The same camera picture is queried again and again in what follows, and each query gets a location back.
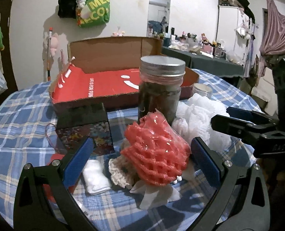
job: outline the screw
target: screw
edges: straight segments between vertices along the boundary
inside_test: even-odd
[[[253,168],[256,169],[256,170],[259,170],[259,169],[260,169],[260,165],[257,164],[257,163],[255,163],[255,164],[253,165]]]
[[[233,163],[232,163],[232,161],[226,160],[226,161],[224,162],[224,164],[225,164],[227,167],[231,167]]]
[[[30,164],[30,163],[26,163],[26,164],[24,165],[24,169],[30,169],[30,167],[31,167],[31,164]]]
[[[53,160],[52,165],[53,166],[58,166],[60,164],[60,160]]]

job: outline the suitcase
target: suitcase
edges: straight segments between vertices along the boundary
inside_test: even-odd
[[[218,0],[218,4],[222,6],[232,6],[244,8],[238,0]]]

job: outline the glass jar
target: glass jar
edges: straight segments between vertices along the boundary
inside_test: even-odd
[[[221,58],[221,57],[223,57],[223,55],[224,55],[223,49],[221,47],[216,47],[215,52],[214,52],[214,56],[216,58]]]
[[[185,62],[167,56],[141,58],[138,123],[141,117],[157,109],[172,124],[181,94]]]
[[[193,86],[193,94],[198,93],[201,96],[206,96],[207,98],[211,98],[213,94],[213,90],[210,86],[201,83],[195,83]]]

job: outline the silver jar lid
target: silver jar lid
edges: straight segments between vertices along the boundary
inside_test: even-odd
[[[199,90],[199,91],[206,92],[206,93],[213,92],[213,90],[212,90],[212,88],[210,86],[207,86],[207,85],[202,84],[202,83],[195,83],[194,84],[194,88]]]
[[[169,56],[143,56],[141,57],[140,71],[156,76],[183,76],[185,74],[185,61]]]

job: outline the blue plaid bedsheet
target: blue plaid bedsheet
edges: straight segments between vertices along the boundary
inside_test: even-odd
[[[213,88],[213,99],[227,106],[260,111],[250,96],[214,75],[195,71],[200,74],[200,83]],[[46,125],[57,122],[48,86],[46,82],[15,92],[0,106],[0,213],[11,225],[15,192],[24,164],[44,166],[54,154],[45,138]],[[118,152],[126,126],[137,120],[137,108],[109,112],[108,118],[114,148]],[[48,134],[56,143],[54,127],[48,128]],[[117,152],[97,159],[107,168],[108,160],[116,157]],[[250,166],[255,160],[252,152],[251,146],[232,138],[231,147],[221,155],[236,165]],[[148,211],[137,208],[141,195],[114,186],[108,192],[90,196],[85,191],[83,180],[79,181],[74,198],[89,210],[90,220],[99,230],[186,230],[209,201],[214,189],[201,171],[196,172],[195,181],[181,181],[174,187],[182,194],[179,201]]]

